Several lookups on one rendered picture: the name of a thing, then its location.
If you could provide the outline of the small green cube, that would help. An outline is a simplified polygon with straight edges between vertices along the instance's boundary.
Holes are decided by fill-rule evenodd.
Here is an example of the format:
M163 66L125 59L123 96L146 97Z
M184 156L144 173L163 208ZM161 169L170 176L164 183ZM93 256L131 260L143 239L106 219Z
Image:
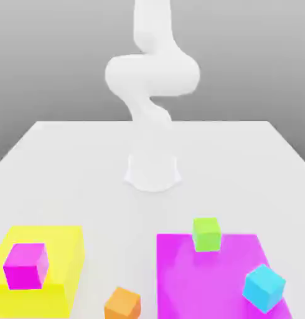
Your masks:
M192 239L196 252L220 250L222 233L216 217L198 217L193 221Z

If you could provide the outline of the small orange cube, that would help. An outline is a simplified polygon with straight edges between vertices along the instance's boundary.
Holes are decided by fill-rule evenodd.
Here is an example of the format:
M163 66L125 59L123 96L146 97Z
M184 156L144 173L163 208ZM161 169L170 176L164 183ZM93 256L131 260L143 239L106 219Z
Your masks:
M117 287L105 303L105 319L138 319L141 314L141 296Z

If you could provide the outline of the small magenta cube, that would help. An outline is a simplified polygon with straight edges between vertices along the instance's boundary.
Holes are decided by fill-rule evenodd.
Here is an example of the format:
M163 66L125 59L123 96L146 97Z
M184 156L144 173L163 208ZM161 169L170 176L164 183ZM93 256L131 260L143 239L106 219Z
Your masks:
M3 265L9 290L40 290L48 269L49 259L43 242L14 244Z

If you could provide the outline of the small cyan cube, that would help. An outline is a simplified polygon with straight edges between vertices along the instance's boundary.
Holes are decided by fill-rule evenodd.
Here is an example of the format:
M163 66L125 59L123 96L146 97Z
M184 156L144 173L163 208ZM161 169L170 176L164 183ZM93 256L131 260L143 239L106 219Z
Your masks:
M265 264L245 277L242 295L262 313L267 314L282 299L286 280Z

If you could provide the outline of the large yellow box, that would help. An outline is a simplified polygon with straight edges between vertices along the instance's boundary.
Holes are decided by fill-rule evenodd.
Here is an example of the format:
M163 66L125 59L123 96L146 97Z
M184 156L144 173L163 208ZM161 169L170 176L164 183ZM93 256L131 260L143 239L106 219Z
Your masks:
M4 262L16 243L46 244L49 269L40 290L9 290ZM0 318L68 318L85 260L80 226L12 226L0 244Z

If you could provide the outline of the large magenta box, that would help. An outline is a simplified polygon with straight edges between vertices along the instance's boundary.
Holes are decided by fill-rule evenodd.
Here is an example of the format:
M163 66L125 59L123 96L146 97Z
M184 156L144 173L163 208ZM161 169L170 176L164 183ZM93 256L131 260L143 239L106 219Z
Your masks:
M254 234L224 234L218 252L196 252L190 234L158 234L157 319L293 319L285 300L264 314L242 295L267 263Z

